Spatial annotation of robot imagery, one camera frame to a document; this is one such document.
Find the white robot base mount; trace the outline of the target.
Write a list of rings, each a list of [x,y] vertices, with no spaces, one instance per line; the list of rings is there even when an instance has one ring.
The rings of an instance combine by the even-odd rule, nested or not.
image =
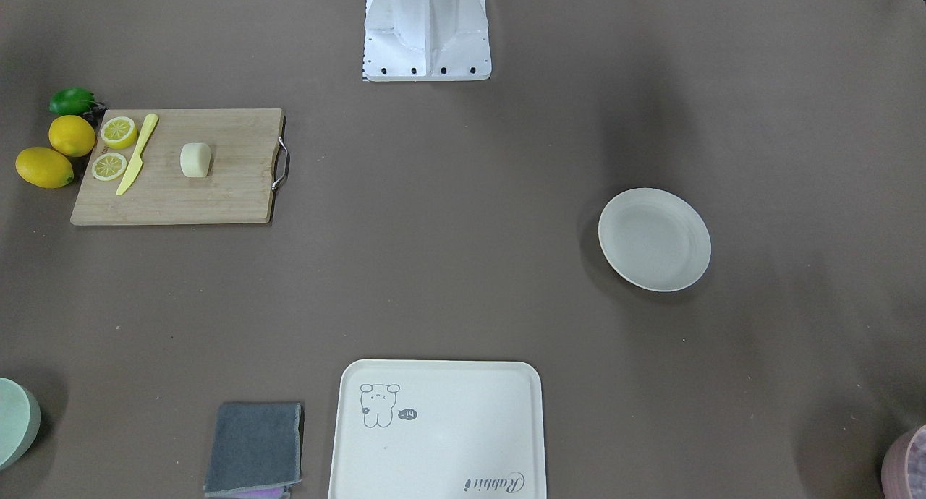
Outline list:
[[[366,0],[365,8],[363,80],[490,78],[486,0]]]

